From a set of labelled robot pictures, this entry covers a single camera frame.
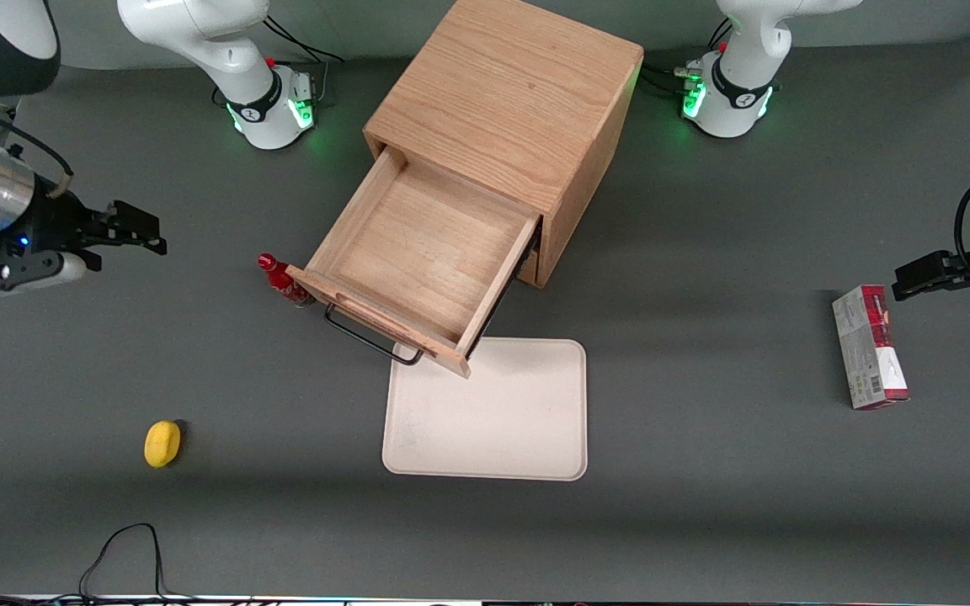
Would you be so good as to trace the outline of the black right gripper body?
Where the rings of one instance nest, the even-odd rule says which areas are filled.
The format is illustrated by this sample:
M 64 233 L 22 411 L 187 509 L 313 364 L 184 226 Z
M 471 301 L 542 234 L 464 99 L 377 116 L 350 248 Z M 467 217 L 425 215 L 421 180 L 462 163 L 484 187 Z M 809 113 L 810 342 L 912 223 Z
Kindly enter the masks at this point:
M 31 252 L 62 252 L 59 223 L 71 211 L 78 210 L 90 209 L 76 195 L 66 192 L 50 197 L 44 188 L 35 189 L 27 210 L 0 231 L 0 250 L 15 247 L 28 248 Z

